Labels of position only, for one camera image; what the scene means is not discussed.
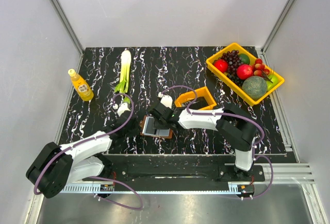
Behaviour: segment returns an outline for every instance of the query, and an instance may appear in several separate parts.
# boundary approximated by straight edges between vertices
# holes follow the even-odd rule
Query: bottle label
[[[86,84],[80,85],[78,87],[78,91],[81,92],[81,93],[87,92],[87,90],[88,90],[88,87],[87,87]]]

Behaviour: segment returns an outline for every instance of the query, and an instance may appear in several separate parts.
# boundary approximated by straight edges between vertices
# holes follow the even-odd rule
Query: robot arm
[[[95,134],[85,139],[106,134],[121,126],[130,115],[128,104],[121,104],[117,113],[119,118],[114,124],[103,131],[97,131]],[[35,184],[46,164],[56,154],[71,147],[70,150],[66,151],[52,163],[38,185],[39,191],[41,191],[46,198],[54,197],[68,183],[87,177],[99,176],[101,173],[107,174],[109,171],[111,172],[111,162],[100,153],[107,151],[117,138],[127,134],[136,135],[139,132],[140,130],[136,117],[132,117],[123,129],[111,135],[92,139],[77,147],[74,147],[74,144],[80,141],[60,146],[53,142],[48,143],[26,172],[26,177]]]
[[[235,150],[235,166],[243,171],[249,171],[253,164],[252,144],[257,128],[242,119],[235,119],[215,113],[231,113],[250,118],[236,105],[227,105],[225,108],[210,111],[193,110],[188,113],[186,108],[174,112],[171,109],[172,98],[165,95],[161,101],[151,107],[149,112],[157,122],[166,128],[177,129],[210,129],[218,131]]]

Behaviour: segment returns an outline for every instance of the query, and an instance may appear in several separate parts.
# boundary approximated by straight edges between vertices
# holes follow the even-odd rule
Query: melon
[[[244,81],[242,89],[249,97],[258,100],[267,92],[267,83],[262,77],[251,76]]]

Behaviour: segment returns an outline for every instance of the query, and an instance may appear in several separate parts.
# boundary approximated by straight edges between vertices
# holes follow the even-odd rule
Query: gray floor
[[[143,211],[132,211],[91,195],[60,194],[45,199],[38,224],[176,224],[312,223],[298,185],[274,185],[259,199],[240,201],[219,195],[142,195]],[[112,200],[137,206],[134,195],[114,195]]]

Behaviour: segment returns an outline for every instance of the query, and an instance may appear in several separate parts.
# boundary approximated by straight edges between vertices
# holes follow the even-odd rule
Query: bottle cap
[[[68,71],[68,74],[69,74],[70,76],[75,76],[77,73],[75,72],[74,69],[70,69],[70,70]]]

